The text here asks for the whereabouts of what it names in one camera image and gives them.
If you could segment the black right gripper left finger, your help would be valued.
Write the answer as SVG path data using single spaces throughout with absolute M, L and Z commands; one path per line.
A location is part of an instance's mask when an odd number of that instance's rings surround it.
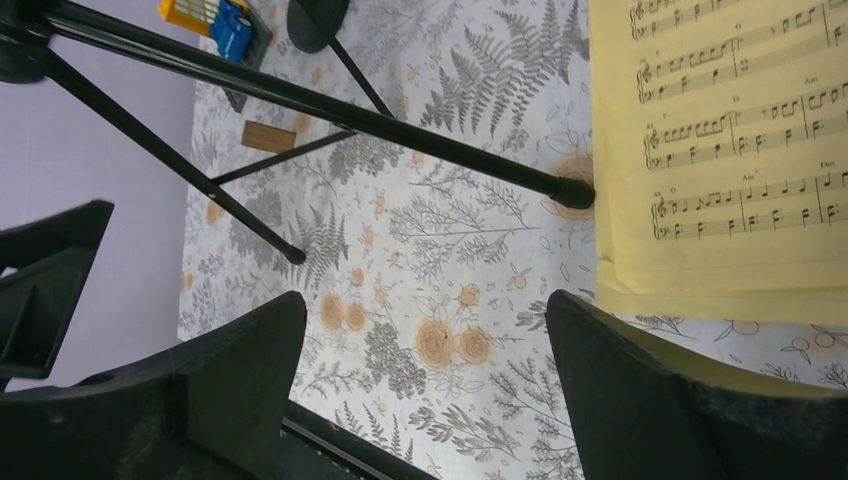
M 1 397 L 5 479 L 268 479 L 307 312 L 295 291 L 69 387 Z

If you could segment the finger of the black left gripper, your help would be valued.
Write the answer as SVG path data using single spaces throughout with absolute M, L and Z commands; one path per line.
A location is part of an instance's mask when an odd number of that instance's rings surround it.
M 1 388 L 49 377 L 114 204 L 92 200 L 1 231 Z

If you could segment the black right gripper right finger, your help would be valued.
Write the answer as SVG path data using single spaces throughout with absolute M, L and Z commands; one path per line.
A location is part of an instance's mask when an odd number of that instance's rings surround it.
M 546 324 L 589 479 L 843 479 L 847 395 L 731 366 L 564 291 Z

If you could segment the black tripod music stand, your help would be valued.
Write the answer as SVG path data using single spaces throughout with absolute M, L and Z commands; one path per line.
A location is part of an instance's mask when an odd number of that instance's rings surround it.
M 263 163 L 219 177 L 207 177 L 54 52 L 50 40 L 55 34 L 334 123 L 342 130 L 331 137 L 332 142 L 357 133 L 368 134 L 544 194 L 567 208 L 587 210 L 594 204 L 595 191 L 586 181 L 557 177 L 520 165 L 403 123 L 382 111 L 373 112 L 302 88 L 74 2 L 2 2 L 2 82 L 33 84 L 46 78 L 53 80 L 295 265 L 305 262 L 305 253 L 286 242 L 221 187 L 263 168 Z

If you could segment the yellow sheet music page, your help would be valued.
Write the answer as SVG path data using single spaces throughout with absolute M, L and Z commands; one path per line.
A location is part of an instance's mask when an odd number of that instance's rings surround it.
M 847 5 L 589 5 L 596 301 L 847 321 Z

